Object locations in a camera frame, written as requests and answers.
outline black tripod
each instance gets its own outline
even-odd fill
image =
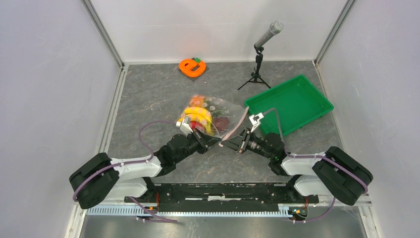
[[[260,68],[261,68],[261,63],[263,61],[262,52],[264,50],[264,47],[257,48],[254,45],[254,49],[257,52],[257,56],[255,56],[255,62],[257,62],[257,69],[254,68],[255,72],[251,73],[252,78],[250,78],[242,86],[240,86],[238,88],[238,90],[241,89],[243,86],[245,86],[245,84],[247,84],[247,83],[263,83],[263,84],[267,85],[268,88],[271,88],[260,76]]]

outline white back wall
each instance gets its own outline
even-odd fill
[[[78,0],[3,0],[0,29],[0,237],[63,237],[119,69]]]
[[[357,1],[320,63],[347,152],[373,174],[386,238],[419,237],[420,2]]]
[[[125,62],[255,60],[270,23],[284,30],[266,60],[313,60],[346,0],[91,0]]]

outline gray marble floor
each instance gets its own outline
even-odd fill
[[[155,120],[175,121],[193,94],[214,96],[243,106],[251,96],[267,89],[263,84],[247,84],[237,90],[255,66],[254,62],[208,63],[209,70],[192,82],[177,70],[177,64],[131,65],[128,68],[118,114],[109,145],[113,158],[148,155],[138,140],[139,129]],[[310,61],[263,62],[262,78],[275,86],[299,74],[305,75],[321,92],[320,79]],[[152,148],[159,149],[179,130],[170,124],[155,124],[142,136]],[[341,147],[331,114],[327,114],[286,136],[292,152],[317,153],[330,146]],[[154,182],[275,182],[288,177],[275,175],[268,159],[251,152],[243,155],[215,146],[207,153],[194,154],[177,165],[170,174]]]

